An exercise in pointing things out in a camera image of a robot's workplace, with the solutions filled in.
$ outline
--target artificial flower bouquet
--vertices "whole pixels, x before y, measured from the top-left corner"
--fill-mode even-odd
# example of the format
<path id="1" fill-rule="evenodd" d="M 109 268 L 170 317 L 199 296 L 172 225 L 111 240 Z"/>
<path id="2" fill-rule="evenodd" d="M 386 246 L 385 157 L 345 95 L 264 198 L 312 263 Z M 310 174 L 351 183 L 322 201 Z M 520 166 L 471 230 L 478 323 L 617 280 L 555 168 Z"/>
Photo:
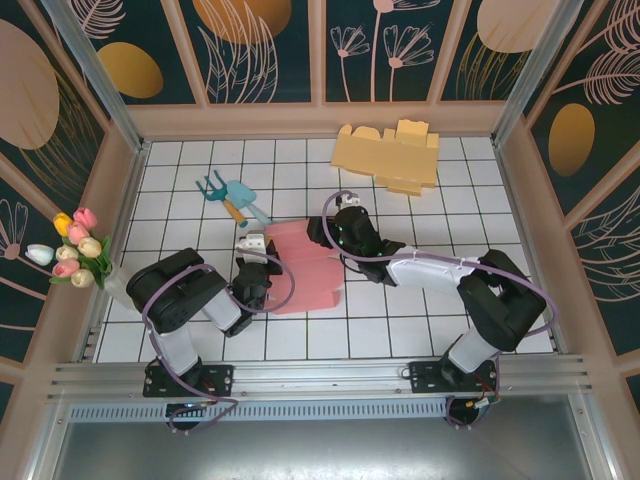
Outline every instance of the artificial flower bouquet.
<path id="1" fill-rule="evenodd" d="M 109 236 L 95 238 L 91 229 L 98 224 L 96 216 L 88 208 L 78 208 L 73 219 L 59 213 L 53 225 L 62 237 L 62 245 L 56 250 L 58 263 L 53 267 L 51 283 L 71 282 L 74 287 L 85 288 L 94 281 L 104 288 L 105 279 L 113 271 L 109 260 Z"/>

